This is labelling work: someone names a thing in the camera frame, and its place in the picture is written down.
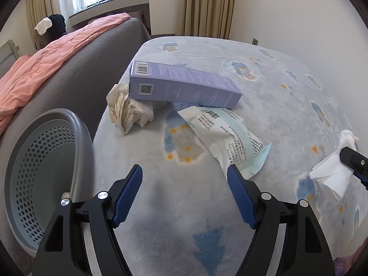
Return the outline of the white tissue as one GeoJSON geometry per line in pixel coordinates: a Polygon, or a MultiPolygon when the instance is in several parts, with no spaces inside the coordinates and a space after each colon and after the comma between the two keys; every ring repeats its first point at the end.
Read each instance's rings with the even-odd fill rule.
{"type": "Polygon", "coordinates": [[[309,173],[310,178],[317,182],[329,202],[341,201],[348,190],[353,170],[341,163],[339,155],[345,147],[357,151],[355,143],[358,140],[352,131],[341,131],[336,151],[319,162],[309,173]]]}

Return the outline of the white teal wipes packet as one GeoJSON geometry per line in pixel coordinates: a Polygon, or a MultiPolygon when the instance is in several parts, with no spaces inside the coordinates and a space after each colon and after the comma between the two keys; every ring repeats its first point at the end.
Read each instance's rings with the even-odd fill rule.
{"type": "Polygon", "coordinates": [[[250,179],[263,167],[271,145],[264,145],[252,134],[242,117],[226,108],[202,106],[190,106],[178,114],[209,149],[225,175],[232,164],[244,179],[250,179]]]}

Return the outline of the purple toothpaste box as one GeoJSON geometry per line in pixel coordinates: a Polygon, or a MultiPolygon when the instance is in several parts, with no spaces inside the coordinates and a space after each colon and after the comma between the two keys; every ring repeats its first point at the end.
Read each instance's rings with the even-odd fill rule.
{"type": "Polygon", "coordinates": [[[137,100],[232,109],[242,97],[228,77],[164,63],[133,61],[129,95],[137,100]]]}

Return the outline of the grey perforated trash basket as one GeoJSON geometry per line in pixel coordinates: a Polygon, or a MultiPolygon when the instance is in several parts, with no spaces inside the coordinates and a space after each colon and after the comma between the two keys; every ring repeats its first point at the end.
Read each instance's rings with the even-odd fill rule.
{"type": "Polygon", "coordinates": [[[92,139],[74,112],[47,111],[22,132],[6,166],[4,201],[12,233],[30,256],[60,201],[89,199],[93,178],[92,139]]]}

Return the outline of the light blue patterned blanket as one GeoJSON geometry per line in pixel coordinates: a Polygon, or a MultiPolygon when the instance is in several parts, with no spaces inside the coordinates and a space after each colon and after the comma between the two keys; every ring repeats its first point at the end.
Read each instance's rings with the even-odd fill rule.
{"type": "Polygon", "coordinates": [[[310,172],[351,128],[341,107],[300,61],[264,47],[204,37],[160,37],[136,61],[196,69],[231,79],[242,96],[231,110],[168,103],[129,133],[104,113],[94,138],[94,191],[134,164],[143,182],[115,230],[133,275],[235,275],[253,230],[226,180],[236,164],[260,190],[307,200],[337,257],[367,229],[367,191],[351,181],[342,199],[324,196],[310,172]]]}

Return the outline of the crumpled beige paper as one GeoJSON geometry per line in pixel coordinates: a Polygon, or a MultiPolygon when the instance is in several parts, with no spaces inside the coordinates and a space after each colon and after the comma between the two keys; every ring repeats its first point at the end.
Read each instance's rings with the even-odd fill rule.
{"type": "Polygon", "coordinates": [[[154,119],[153,107],[129,96],[129,85],[115,84],[106,96],[112,123],[126,135],[137,123],[143,128],[154,119]]]}

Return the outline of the grey bed mattress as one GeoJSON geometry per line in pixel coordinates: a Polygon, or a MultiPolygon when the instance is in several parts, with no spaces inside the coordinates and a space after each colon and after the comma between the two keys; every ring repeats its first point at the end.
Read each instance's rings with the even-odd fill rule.
{"type": "MultiPolygon", "coordinates": [[[[48,110],[65,108],[75,113],[94,139],[98,124],[107,106],[105,97],[129,66],[133,56],[150,35],[142,23],[130,18],[105,31],[68,59],[36,91],[30,102],[20,108],[1,135],[1,245],[21,275],[31,272],[33,257],[17,242],[6,216],[4,179],[11,152],[28,125],[48,110]]],[[[93,180],[93,160],[86,176],[78,177],[77,185],[66,176],[72,200],[90,198],[93,180]]]]}

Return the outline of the pink duvet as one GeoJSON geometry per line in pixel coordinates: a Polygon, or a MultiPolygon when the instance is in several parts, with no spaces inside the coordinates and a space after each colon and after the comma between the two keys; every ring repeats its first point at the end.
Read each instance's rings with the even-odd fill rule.
{"type": "Polygon", "coordinates": [[[1,133],[17,110],[31,100],[46,82],[76,52],[104,32],[128,21],[126,12],[101,17],[92,23],[52,41],[34,55],[24,55],[1,78],[1,133]]]}

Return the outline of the grey headboard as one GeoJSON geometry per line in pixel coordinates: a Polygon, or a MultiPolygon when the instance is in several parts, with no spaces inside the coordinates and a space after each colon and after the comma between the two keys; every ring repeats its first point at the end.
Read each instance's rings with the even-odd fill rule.
{"type": "Polygon", "coordinates": [[[8,40],[0,48],[0,78],[2,78],[19,58],[19,47],[8,40]]]}

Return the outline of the right beige curtain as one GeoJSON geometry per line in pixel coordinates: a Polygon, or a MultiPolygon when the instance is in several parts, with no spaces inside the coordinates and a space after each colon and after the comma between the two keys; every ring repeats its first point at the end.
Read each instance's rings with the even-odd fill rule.
{"type": "Polygon", "coordinates": [[[177,36],[230,36],[235,0],[178,0],[177,36]]]}

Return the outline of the dark chair with clothes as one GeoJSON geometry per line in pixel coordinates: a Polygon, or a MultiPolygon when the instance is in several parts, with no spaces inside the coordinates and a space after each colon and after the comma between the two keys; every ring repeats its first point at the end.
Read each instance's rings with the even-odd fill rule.
{"type": "Polygon", "coordinates": [[[53,25],[43,36],[39,36],[35,30],[33,31],[34,44],[37,50],[43,49],[52,41],[59,39],[67,33],[65,18],[63,15],[51,14],[49,18],[53,25]]]}

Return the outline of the white cloth on chair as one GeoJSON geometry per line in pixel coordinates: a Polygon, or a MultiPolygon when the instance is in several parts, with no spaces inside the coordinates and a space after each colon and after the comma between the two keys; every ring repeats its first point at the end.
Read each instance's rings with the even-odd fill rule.
{"type": "Polygon", "coordinates": [[[39,21],[34,30],[38,33],[39,36],[43,36],[49,28],[51,28],[53,25],[52,21],[49,17],[43,18],[41,21],[39,21]]]}

